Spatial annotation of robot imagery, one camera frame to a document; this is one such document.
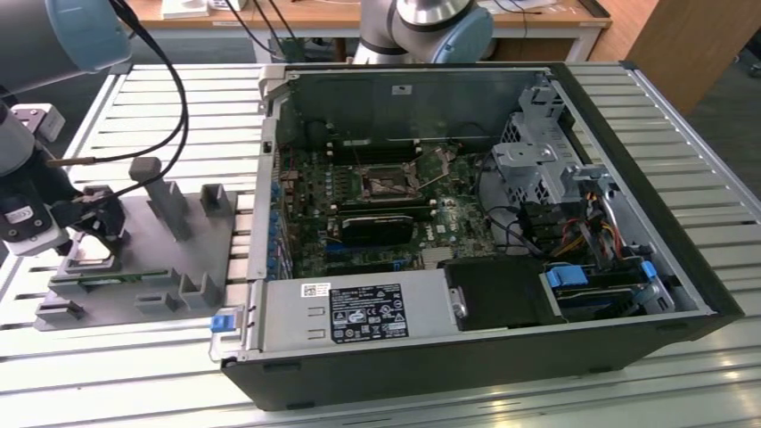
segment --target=black cable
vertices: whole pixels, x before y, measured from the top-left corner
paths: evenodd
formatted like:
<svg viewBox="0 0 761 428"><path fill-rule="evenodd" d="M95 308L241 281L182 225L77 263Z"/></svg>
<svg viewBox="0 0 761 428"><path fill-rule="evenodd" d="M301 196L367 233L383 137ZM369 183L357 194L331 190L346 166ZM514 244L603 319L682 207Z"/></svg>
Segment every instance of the black cable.
<svg viewBox="0 0 761 428"><path fill-rule="evenodd" d="M253 0L253 5L255 6L258 14L261 15L261 19L263 20L263 23L266 24L266 28L270 29L271 37L274 37L274 43L277 44L277 47L279 48L282 55L285 55L285 49L282 49L281 40L277 37L277 33L274 32L274 28L271 27L271 23L270 23L269 18L266 17L266 13L263 13L263 10L261 9L261 5L258 4L258 0Z"/></svg>
<svg viewBox="0 0 761 428"><path fill-rule="evenodd" d="M155 44L155 41L153 40L153 38L150 37L150 35L147 34L146 30L142 28L138 20L137 20L137 15L134 14L134 12L131 11L131 9L129 8L127 4L123 3L122 0L109 0L111 7L114 8L115 11L115 15L118 16L118 18L121 19L121 21L131 28L131 37L133 36L139 36L139 38L142 39L142 41L145 42L145 44L150 47L150 49L153 50L153 52L155 52L154 48L158 48L158 45ZM113 162L113 161L122 161L126 159L133 159L137 158L139 156L145 156L146 154L155 152L161 147L163 147L177 136L177 134L179 134L179 131L182 130L182 125L183 125L183 121L186 119L182 119L182 114L179 115L179 120L177 122L177 126L174 127L174 129L171 130L171 132L169 133L169 136L166 136L166 138L163 138L163 140L151 145L150 147L147 147L146 149L138 150L137 152L130 152L130 153L123 153L123 154L118 154L117 156L107 156L103 158L90 158L86 162L86 164L97 164L97 163L106 163L106 162Z"/></svg>
<svg viewBox="0 0 761 428"><path fill-rule="evenodd" d="M226 3L226 7L229 7L229 11L233 13L233 15L235 16L235 20L237 23L239 24L239 26L242 27L242 29L246 31L247 33L247 37L250 38L250 40L253 41L253 43L255 43L258 45L258 47L261 49L263 49L270 55L271 58L274 58L275 60L281 60L285 61L278 55L277 52L274 52L269 46L263 45L263 43L261 43L261 41L257 39L257 37L253 35L253 33L250 32L250 28L247 27L246 23L242 21L242 18L239 18L239 14L237 13L235 9L233 8L233 5L229 3L229 0L225 0Z"/></svg>
<svg viewBox="0 0 761 428"><path fill-rule="evenodd" d="M500 230L503 230L504 233L508 234L514 239L516 239L516 240L523 244L524 248L530 251L530 253L531 253L534 256L536 256L536 257L539 257L539 258L546 258L544 252L540 251L540 250L538 249L538 247L536 247L524 237L522 237L520 235L518 235L516 232L514 232L512 230L510 230L510 228L508 228L507 226L504 226L502 223L499 223L499 222L494 219L494 217L490 216L490 212L491 212L492 210L495 210L496 208L504 208L504 207L498 206L498 207L491 207L488 210L484 210L484 209L483 209L483 203L482 203L482 201L480 201L480 199L479 199L479 182L480 182L480 179L482 179L482 177L483 177L483 170L486 169L486 161L487 161L488 159L492 159L492 153L491 153L490 151L486 153L486 156L483 156L483 159L482 159L482 161L480 161L480 163L479 163L478 175L476 175L476 177L475 177L475 185L472 186L472 191L474 191L474 193L475 193L475 203L478 204L478 209L479 209L479 211L483 213L483 216L484 216L486 219L490 221L490 223L491 223L494 226L496 226Z"/></svg>
<svg viewBox="0 0 761 428"><path fill-rule="evenodd" d="M145 30L142 25L139 24L139 21L137 19L137 15L134 14L134 11L131 11L131 8L129 7L129 5L123 2L123 0L109 0L109 3L111 5L111 7L114 8L115 15L118 16L118 19L134 31L134 33L142 39L142 41L145 42L145 44L147 45L150 50L159 57L161 61L163 62L163 65L166 65L166 70L170 73L171 80L174 82L174 85L177 86L177 93L179 95L181 113L179 113L179 123L177 124L177 127L182 129L182 135L179 137L179 142L177 143L177 150L175 150L175 152L174 152L170 160L169 160L169 163L166 164L166 166L163 167L161 172L154 177L149 178L147 180L143 180L143 181L130 185L129 187L121 189L119 191L107 194L105 197L102 197L97 201L90 202L91 207L99 206L102 203L107 202L109 200L118 198L119 196L122 196L123 194L137 190L138 188L145 187L146 185L154 183L155 181L161 180L166 176L170 169L173 168L174 164L177 163L179 156L182 156L182 150L183 150L185 144L187 142L187 132L190 129L190 127L189 127L190 116L187 113L187 99L186 99L185 87L183 87L182 79L179 78L179 74L177 73L177 70L174 69L171 62L170 62L169 58L166 57L166 54L163 53L158 44L155 43L155 40L153 39L153 37L150 36L150 34L147 33L147 31Z"/></svg>
<svg viewBox="0 0 761 428"><path fill-rule="evenodd" d="M273 0L269 0L269 1L271 4L271 9L274 9L274 13L277 13L277 17L281 19L282 25L287 29L287 34L290 34L290 39L291 39L293 43L295 44L295 46L298 46L298 50L301 51L301 56L302 56L303 60L306 61L306 52L303 50L303 47L301 46L301 43L298 43L298 38L295 38L295 35L293 34L293 30L290 29L290 25L287 24L285 17L282 17L281 8L277 7Z"/></svg>
<svg viewBox="0 0 761 428"><path fill-rule="evenodd" d="M523 58L523 45L524 45L524 39L527 38L527 19L524 18L524 15L540 15L540 12L526 12L523 7L520 5L518 5L514 0L507 0L514 7L516 7L520 11L511 11L510 9L507 9L506 7L503 7L499 4L499 0L494 0L494 3L496 4L496 6L499 7L499 9L502 9L504 12L507 13L519 13L520 16L523 17L523 38L520 39L520 44L518 46L518 61Z"/></svg>

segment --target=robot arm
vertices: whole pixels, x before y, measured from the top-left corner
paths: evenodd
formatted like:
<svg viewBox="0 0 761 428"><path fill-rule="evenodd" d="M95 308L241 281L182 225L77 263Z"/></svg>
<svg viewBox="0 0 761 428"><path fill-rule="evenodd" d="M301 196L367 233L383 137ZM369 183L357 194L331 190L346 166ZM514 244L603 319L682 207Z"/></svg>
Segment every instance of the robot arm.
<svg viewBox="0 0 761 428"><path fill-rule="evenodd" d="M78 192L49 153L2 104L2 97L86 73L129 57L126 32L105 0L2 0L0 5L0 240L15 255L65 252L73 226L109 239L98 213L82 219Z"/></svg>
<svg viewBox="0 0 761 428"><path fill-rule="evenodd" d="M491 31L474 0L365 0L354 63L475 62Z"/></svg>

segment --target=aluminum extrusion table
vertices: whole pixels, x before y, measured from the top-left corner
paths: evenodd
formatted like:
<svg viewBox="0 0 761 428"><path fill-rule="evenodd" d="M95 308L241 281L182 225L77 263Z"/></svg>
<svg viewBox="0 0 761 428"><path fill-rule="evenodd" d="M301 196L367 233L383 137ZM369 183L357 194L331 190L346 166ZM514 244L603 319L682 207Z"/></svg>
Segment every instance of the aluminum extrusion table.
<svg viewBox="0 0 761 428"><path fill-rule="evenodd" d="M58 258L10 257L0 272L0 424L623 428L761 423L758 200L638 71L618 64L570 68L746 318L619 372L265 413L206 356L207 319L39 333L30 323ZM221 182L242 193L226 286L227 303L235 304L245 294L255 191L258 66L178 69L191 132L170 178L182 189ZM161 66L109 76L66 155L105 156L158 141L175 124L177 102ZM578 139L598 158L580 129ZM159 158L173 150L158 150ZM119 188L126 168L127 163L74 167L70 177L75 185Z"/></svg>

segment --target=power supply label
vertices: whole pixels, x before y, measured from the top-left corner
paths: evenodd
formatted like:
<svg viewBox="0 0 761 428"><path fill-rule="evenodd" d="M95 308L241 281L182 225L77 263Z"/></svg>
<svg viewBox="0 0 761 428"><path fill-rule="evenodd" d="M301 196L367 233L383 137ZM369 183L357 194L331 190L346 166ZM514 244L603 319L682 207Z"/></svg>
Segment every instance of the power supply label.
<svg viewBox="0 0 761 428"><path fill-rule="evenodd" d="M334 343L407 337L398 284L330 290L330 338Z"/></svg>

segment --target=green circuit board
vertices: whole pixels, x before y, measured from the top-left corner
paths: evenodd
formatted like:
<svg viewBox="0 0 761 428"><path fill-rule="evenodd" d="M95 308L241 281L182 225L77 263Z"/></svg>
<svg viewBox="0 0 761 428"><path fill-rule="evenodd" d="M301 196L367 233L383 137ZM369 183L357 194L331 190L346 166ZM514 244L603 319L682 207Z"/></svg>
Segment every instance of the green circuit board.
<svg viewBox="0 0 761 428"><path fill-rule="evenodd" d="M456 156L444 144L423 144L414 161L399 164L331 165L318 152L293 151L281 156L285 182L289 238L294 277L315 277L343 272L353 267L385 268L391 271L424 268L424 249L448 249L451 257L488 255L495 252L492 236L470 189L476 176L475 161L482 154ZM325 232L335 222L330 205L361 202L366 196L362 177L381 171L395 177L406 171L415 192L406 194L393 179L371 183L389 198L435 200L426 209L435 211L431 221L413 225L411 240L393 246L347 248Z"/></svg>

